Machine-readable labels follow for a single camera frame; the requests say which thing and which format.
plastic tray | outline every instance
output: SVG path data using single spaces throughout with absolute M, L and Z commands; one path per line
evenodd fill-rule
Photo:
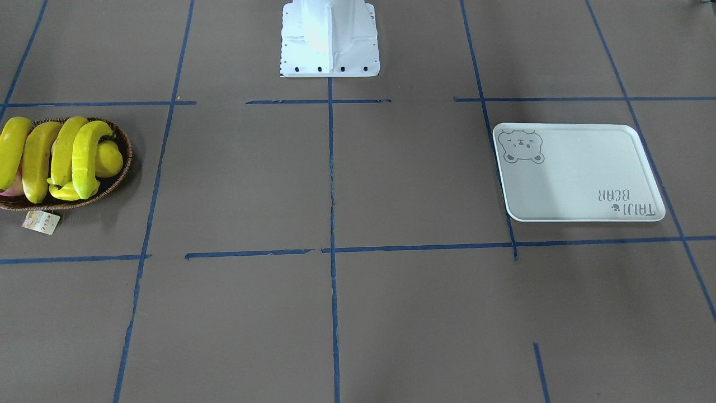
M 500 123 L 508 213 L 522 222 L 654 222 L 666 209 L 638 133 L 625 125 Z

label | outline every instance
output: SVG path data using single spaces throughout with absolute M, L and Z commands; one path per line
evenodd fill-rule
M 35 210 L 27 213 L 22 227 L 52 235 L 58 222 L 59 216 Z

wicker basket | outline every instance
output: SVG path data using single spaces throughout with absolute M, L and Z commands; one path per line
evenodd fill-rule
M 43 120 L 36 120 L 32 122 L 32 127 L 35 127 L 39 125 L 40 123 L 44 122 L 60 122 L 64 123 L 69 118 L 53 118 L 53 119 L 43 119 Z M 65 210 L 65 209 L 76 209 L 77 207 L 87 206 L 88 204 L 94 203 L 98 200 L 104 199 L 112 193 L 117 186 L 122 183 L 124 178 L 127 176 L 127 173 L 130 170 L 130 166 L 132 165 L 132 156 L 134 154 L 132 149 L 132 143 L 130 142 L 130 138 L 127 137 L 127 134 L 124 130 L 122 130 L 121 127 L 119 127 L 114 122 L 111 122 L 109 120 L 105 120 L 102 118 L 87 118 L 90 122 L 93 120 L 103 120 L 106 122 L 112 130 L 115 132 L 115 143 L 117 143 L 117 147 L 120 150 L 120 153 L 122 154 L 122 157 L 124 158 L 124 166 L 122 167 L 122 170 L 119 172 L 118 175 L 113 176 L 112 178 L 98 178 L 100 181 L 100 189 L 97 191 L 97 194 L 90 197 L 87 200 L 77 200 L 77 201 L 65 201 L 65 200 L 58 200 L 55 199 L 50 195 L 50 193 L 47 193 L 47 196 L 40 204 L 33 204 L 30 202 L 25 196 L 14 196 L 14 197 L 7 197 L 7 196 L 0 196 L 0 209 L 5 210 L 15 210 L 15 211 L 30 211 L 30 210 Z

